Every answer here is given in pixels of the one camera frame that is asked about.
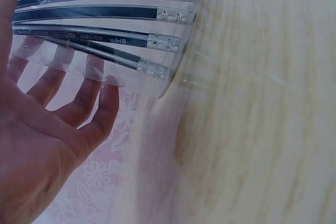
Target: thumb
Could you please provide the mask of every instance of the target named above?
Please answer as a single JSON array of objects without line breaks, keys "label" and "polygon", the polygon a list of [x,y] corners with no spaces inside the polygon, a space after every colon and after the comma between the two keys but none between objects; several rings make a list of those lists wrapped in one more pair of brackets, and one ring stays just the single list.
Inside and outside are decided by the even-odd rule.
[{"label": "thumb", "polygon": [[0,0],[0,80],[4,80],[12,46],[12,17],[17,0]]}]

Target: light wood grain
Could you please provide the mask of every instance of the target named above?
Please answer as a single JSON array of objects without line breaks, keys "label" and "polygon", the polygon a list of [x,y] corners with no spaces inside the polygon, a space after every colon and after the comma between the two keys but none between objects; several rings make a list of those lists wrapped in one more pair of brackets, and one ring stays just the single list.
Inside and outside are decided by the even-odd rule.
[{"label": "light wood grain", "polygon": [[112,223],[335,224],[336,0],[201,0]]}]

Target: transparent plastic cup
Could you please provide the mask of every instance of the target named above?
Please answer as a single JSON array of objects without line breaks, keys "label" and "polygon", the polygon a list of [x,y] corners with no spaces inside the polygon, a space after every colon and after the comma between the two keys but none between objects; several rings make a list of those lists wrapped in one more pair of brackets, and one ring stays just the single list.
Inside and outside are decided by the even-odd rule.
[{"label": "transparent plastic cup", "polygon": [[[191,33],[192,23],[196,18],[195,7],[197,3],[197,0],[33,1],[38,1],[39,4],[22,5],[23,8],[17,9],[13,23],[15,35],[12,56],[88,79],[107,81],[112,85],[157,98],[165,94],[179,68]],[[55,11],[55,8],[65,7],[68,10],[73,6],[90,8],[90,12],[93,14],[82,12],[76,18],[59,18],[59,12]],[[152,8],[156,11],[156,20],[95,16],[96,10],[102,6]],[[140,9],[136,9],[132,13],[136,16],[138,10]],[[31,11],[35,11],[35,13],[30,15],[28,12]],[[54,18],[38,20],[38,14],[42,11],[55,14]],[[51,25],[56,25],[57,30],[52,30],[48,34],[41,31],[42,28],[49,29]],[[97,56],[91,45],[85,45],[84,50],[81,50],[83,45],[79,49],[76,47],[73,56],[57,56],[55,51],[58,46],[71,48],[76,45],[73,44],[72,38],[74,37],[71,37],[74,36],[73,33],[64,32],[64,27],[68,29],[69,26],[72,29],[74,26],[91,27],[91,30],[81,34],[82,39],[85,41],[94,39],[94,43],[121,50],[123,52],[121,54],[124,55],[125,52],[128,58],[119,59],[120,57],[117,56],[116,60],[115,57],[110,58],[110,54]],[[117,37],[114,43],[103,41],[103,36],[91,34],[91,32],[96,32],[98,28],[136,32],[136,38],[140,38],[140,33],[145,33],[146,35],[142,38],[144,44],[142,47],[129,45],[128,40],[120,37]],[[36,39],[27,39],[25,35],[33,36]],[[93,50],[91,54],[95,56],[94,60],[91,56],[88,57],[88,48]]]}]

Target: finger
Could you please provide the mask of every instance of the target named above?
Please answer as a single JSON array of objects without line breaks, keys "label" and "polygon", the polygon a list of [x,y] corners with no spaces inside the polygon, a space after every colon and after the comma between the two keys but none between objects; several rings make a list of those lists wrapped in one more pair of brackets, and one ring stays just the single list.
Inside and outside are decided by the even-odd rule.
[{"label": "finger", "polygon": [[0,78],[4,80],[12,45],[12,17],[17,0],[0,0]]},{"label": "finger", "polygon": [[43,44],[42,39],[27,36],[20,47],[12,53],[7,66],[7,75],[17,83],[24,72],[28,61],[27,58],[34,55]]},{"label": "finger", "polygon": [[110,134],[119,110],[119,88],[104,84],[100,90],[99,106],[92,121],[78,132],[91,153]]},{"label": "finger", "polygon": [[71,48],[58,46],[52,67],[49,67],[37,83],[27,92],[42,106],[47,106],[58,92],[66,73],[60,68],[64,61],[71,62],[75,51]]},{"label": "finger", "polygon": [[101,78],[99,74],[103,72],[104,61],[88,55],[86,76],[75,99],[69,104],[53,112],[54,115],[61,118],[67,124],[78,127],[84,123],[93,110],[96,98],[101,87]]}]

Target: fingernail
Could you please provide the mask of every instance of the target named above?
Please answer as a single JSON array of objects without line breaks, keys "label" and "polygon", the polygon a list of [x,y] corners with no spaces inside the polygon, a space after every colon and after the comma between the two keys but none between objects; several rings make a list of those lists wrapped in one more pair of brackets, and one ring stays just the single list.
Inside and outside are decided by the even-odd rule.
[{"label": "fingernail", "polygon": [[113,86],[116,86],[116,87],[119,86],[118,80],[114,76],[107,76],[106,77],[106,83],[110,84],[110,85],[113,85]]}]

